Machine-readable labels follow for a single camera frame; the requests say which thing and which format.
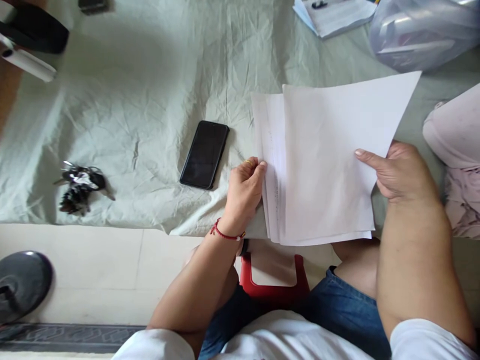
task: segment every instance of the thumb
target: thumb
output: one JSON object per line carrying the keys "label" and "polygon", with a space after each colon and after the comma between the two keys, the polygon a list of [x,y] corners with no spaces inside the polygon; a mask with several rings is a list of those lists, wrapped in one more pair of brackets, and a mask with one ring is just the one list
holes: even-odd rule
{"label": "thumb", "polygon": [[367,164],[375,170],[379,170],[387,164],[387,159],[363,149],[355,150],[355,156],[362,163]]}
{"label": "thumb", "polygon": [[253,172],[253,175],[250,177],[250,179],[253,180],[254,182],[261,183],[264,180],[266,172],[267,172],[267,163],[265,161],[262,161],[256,166],[255,171]]}

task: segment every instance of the plastic bag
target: plastic bag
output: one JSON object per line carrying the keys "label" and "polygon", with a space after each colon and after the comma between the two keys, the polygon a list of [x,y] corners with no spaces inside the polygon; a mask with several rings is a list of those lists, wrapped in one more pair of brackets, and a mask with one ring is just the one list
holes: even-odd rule
{"label": "plastic bag", "polygon": [[478,44],[479,0],[381,0],[370,27],[377,59],[402,73],[436,68]]}

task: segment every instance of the keychain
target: keychain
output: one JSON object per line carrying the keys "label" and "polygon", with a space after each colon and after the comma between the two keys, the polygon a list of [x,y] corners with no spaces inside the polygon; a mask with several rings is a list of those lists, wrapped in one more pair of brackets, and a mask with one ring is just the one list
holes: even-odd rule
{"label": "keychain", "polygon": [[115,197],[108,190],[107,181],[98,167],[77,166],[64,161],[67,168],[63,168],[61,179],[53,184],[61,186],[68,184],[68,190],[63,194],[59,210],[73,214],[80,212],[82,216],[90,211],[89,196],[92,192],[100,192],[112,201]]}

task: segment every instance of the bedsheet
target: bedsheet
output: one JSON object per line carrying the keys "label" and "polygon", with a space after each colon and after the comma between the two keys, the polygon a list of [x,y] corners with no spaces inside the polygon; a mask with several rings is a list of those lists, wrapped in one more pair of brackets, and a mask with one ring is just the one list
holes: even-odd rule
{"label": "bedsheet", "polygon": [[[282,84],[328,87],[395,74],[373,57],[368,25],[317,38],[291,0],[115,0],[85,16],[76,1],[50,1],[70,30],[58,69],[42,83],[24,74],[0,138],[0,222],[157,228],[203,236],[221,216],[230,170],[256,154],[250,92]],[[441,184],[443,167],[422,136],[439,101],[480,83],[474,49],[422,75],[395,138],[415,144]],[[197,124],[231,131],[213,190],[179,183]],[[94,193],[91,212],[58,210],[63,160],[96,166],[116,201]],[[386,202],[373,194],[375,223]],[[247,229],[265,238],[263,208]]]}

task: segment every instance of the stack of paper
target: stack of paper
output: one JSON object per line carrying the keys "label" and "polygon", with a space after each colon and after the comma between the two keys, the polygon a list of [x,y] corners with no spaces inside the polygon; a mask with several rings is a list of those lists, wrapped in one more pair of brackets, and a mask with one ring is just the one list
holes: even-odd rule
{"label": "stack of paper", "polygon": [[268,237],[306,246],[371,238],[376,172],[355,157],[387,155],[421,72],[326,88],[252,94],[259,160],[268,163]]}
{"label": "stack of paper", "polygon": [[321,38],[369,22],[376,9],[369,0],[295,0],[293,4],[300,19]]}

